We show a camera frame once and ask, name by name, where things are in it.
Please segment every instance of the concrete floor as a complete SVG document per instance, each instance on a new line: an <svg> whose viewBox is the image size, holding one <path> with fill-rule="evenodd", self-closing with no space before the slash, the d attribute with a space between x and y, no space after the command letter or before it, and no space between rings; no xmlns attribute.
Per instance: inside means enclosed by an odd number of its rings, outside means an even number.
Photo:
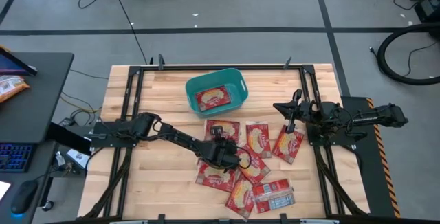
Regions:
<svg viewBox="0 0 440 224"><path fill-rule="evenodd" d="M0 15L0 44L18 52L72 52L72 69L108 76L111 65L143 63L132 34L95 35L93 30L126 30L129 24L118 0L97 0L80 10L78 0L14 0L4 19ZM410 6L409 0L397 0ZM0 10L8 0L0 0ZM417 24L413 10L401 10L392 0L324 0L329 23L319 0L122 0L136 29L164 28L162 34L138 35L146 57L163 54L171 63L333 63L341 85L352 96L369 96L377 105L394 102L410 120L404 128L381 128L388 163L403 217L440 220L436 120L440 86L414 87L389 80L378 69L369 46L378 48L388 34L374 29L363 33L337 33L335 43L321 32L217 32L165 34L170 28L204 27L406 27ZM78 35L62 35L83 30ZM60 35L44 35L51 31ZM406 73L412 49L432 42L425 34L399 38L388 51L390 65ZM415 77L438 76L440 47L414 54ZM64 91L102 104L106 80L70 73ZM54 122L70 115L73 107L59 102ZM87 117L78 117L85 122ZM57 179L50 196L57 205L37 212L34 223L76 217L83 188L81 179Z"/></svg>

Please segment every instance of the teal plastic bin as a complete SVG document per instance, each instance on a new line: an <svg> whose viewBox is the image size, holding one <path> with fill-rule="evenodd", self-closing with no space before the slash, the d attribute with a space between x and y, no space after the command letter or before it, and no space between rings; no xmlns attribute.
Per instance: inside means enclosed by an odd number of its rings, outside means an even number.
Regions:
<svg viewBox="0 0 440 224"><path fill-rule="evenodd" d="M220 86L226 87L231 103L201 112L195 97L196 93ZM188 82L186 82L185 89L186 96L188 97L188 102L192 110L202 118L212 117L238 109L249 95L243 76L239 70L233 68L223 69L191 78Z"/></svg>

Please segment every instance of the food package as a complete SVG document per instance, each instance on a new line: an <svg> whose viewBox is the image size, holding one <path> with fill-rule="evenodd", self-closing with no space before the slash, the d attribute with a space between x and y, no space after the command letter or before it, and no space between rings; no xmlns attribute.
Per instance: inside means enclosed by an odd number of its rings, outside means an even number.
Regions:
<svg viewBox="0 0 440 224"><path fill-rule="evenodd" d="M228 170L224 173L224 169L216 169L210 167L207 163L200 161L199 173L195 183L231 192L232 189L234 189L234 184L239 173L239 170Z"/></svg>
<svg viewBox="0 0 440 224"><path fill-rule="evenodd" d="M252 187L257 213L275 210L295 203L294 191L287 179Z"/></svg>
<svg viewBox="0 0 440 224"><path fill-rule="evenodd" d="M21 76L0 76L0 103L29 88Z"/></svg>
<svg viewBox="0 0 440 224"><path fill-rule="evenodd" d="M212 140L211 127L222 126L223 136L225 138L233 139L236 143L240 140L240 122L221 121L221 120L206 120L205 123L205 140Z"/></svg>
<svg viewBox="0 0 440 224"><path fill-rule="evenodd" d="M284 125L272 153L287 163L292 164L304 139L304 133L295 130L293 133L287 134L285 129L286 126Z"/></svg>
<svg viewBox="0 0 440 224"><path fill-rule="evenodd" d="M225 86L215 87L195 94L200 111L231 103L228 90Z"/></svg>
<svg viewBox="0 0 440 224"><path fill-rule="evenodd" d="M269 174L270 169L266 166L264 161L249 147L245 145L242 149L238 149L237 155L240 157L240 171L254 186L260 183L266 175Z"/></svg>
<svg viewBox="0 0 440 224"><path fill-rule="evenodd" d="M254 197L252 195L252 184L243 175L240 175L236 181L235 187L226 201L225 206L243 218L249 218L254 208Z"/></svg>
<svg viewBox="0 0 440 224"><path fill-rule="evenodd" d="M267 122L246 122L247 144L261 159L272 157Z"/></svg>

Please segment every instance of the blue keyboard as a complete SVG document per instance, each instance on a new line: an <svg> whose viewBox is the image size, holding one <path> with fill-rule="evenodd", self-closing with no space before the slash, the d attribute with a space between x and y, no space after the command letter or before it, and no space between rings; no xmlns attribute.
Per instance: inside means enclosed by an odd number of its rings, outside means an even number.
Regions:
<svg viewBox="0 0 440 224"><path fill-rule="evenodd" d="M33 144L0 144L0 172L26 172L34 148Z"/></svg>

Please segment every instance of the wooden table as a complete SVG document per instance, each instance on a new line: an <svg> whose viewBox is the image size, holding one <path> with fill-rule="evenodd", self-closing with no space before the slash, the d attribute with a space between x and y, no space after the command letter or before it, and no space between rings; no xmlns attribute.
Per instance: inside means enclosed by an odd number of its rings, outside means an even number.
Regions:
<svg viewBox="0 0 440 224"><path fill-rule="evenodd" d="M322 101L341 102L332 65L314 66ZM102 108L103 120L113 121L120 117L128 70L128 65L112 67ZM199 119L188 106L184 86L190 78L208 72L146 72L139 113L157 113L164 122L203 139L204 120ZM291 100L292 93L301 88L299 73L289 70L245 70L242 74L249 89L249 98L239 110L215 119L241 122L242 141L245 140L245 121L268 121L273 146L285 121L272 103ZM136 82L137 79L133 81L132 95L135 93ZM298 127L305 130L302 123L298 123ZM368 212L369 207L355 155L340 147L334 147L333 154L340 184L358 206ZM90 211L107 187L112 158L113 148L106 148L91 160L79 216ZM325 217L316 161L307 136L292 165L277 157L266 159L265 163L272 171L263 183L290 179L295 190L296 203L262 214L253 212L251 219L279 219L280 213L287 213L288 218ZM157 219L159 214L165 214L167 219L240 219L238 214L224 206L229 195L227 192L194 183L196 170L196 157L189 150L162 140L140 142L134 149L131 160L124 219ZM336 212L333 190L329 183L327 185L331 207L333 212ZM113 196L112 214L116 213L118 189L116 192Z"/></svg>

